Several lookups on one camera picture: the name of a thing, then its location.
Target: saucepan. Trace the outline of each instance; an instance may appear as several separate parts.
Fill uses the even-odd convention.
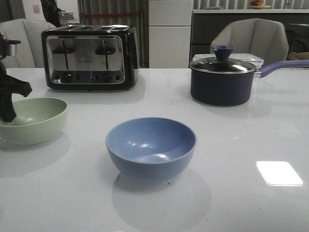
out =
[[[280,68],[309,67],[309,60],[288,60],[264,65],[257,70],[249,62],[229,58],[234,49],[214,46],[216,57],[190,62],[191,96],[195,100],[216,106],[240,105],[249,100],[253,76],[258,73],[262,78]]]

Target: toaster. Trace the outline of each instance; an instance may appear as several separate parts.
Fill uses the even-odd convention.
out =
[[[64,90],[122,90],[137,81],[136,28],[67,25],[42,32],[47,85]]]

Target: plate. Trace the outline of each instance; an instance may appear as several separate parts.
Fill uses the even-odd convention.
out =
[[[250,5],[250,7],[252,7],[253,9],[268,9],[271,6],[252,6],[252,5]]]

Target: chair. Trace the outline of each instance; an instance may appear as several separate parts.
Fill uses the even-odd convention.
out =
[[[284,25],[260,18],[230,23],[212,41],[211,47],[215,45],[234,46],[234,53],[250,53],[264,64],[286,60],[289,51]]]
[[[0,23],[4,38],[21,41],[17,45],[17,55],[3,59],[3,65],[6,68],[43,68],[41,33],[54,27],[45,21],[24,18]]]

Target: white countertop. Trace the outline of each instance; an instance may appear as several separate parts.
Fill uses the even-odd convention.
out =
[[[244,10],[203,10],[195,9],[194,14],[308,14],[309,9],[244,9]]]
[[[0,231],[308,231],[309,70],[255,79],[251,99],[234,107],[194,101],[189,69],[143,69],[119,92],[54,91],[43,69],[8,74],[30,82],[28,98],[64,99],[69,114],[45,143],[0,139]],[[105,146],[112,127],[144,116],[177,120],[197,136],[189,166],[156,187],[117,179]],[[268,185],[257,161],[290,163],[303,185]]]

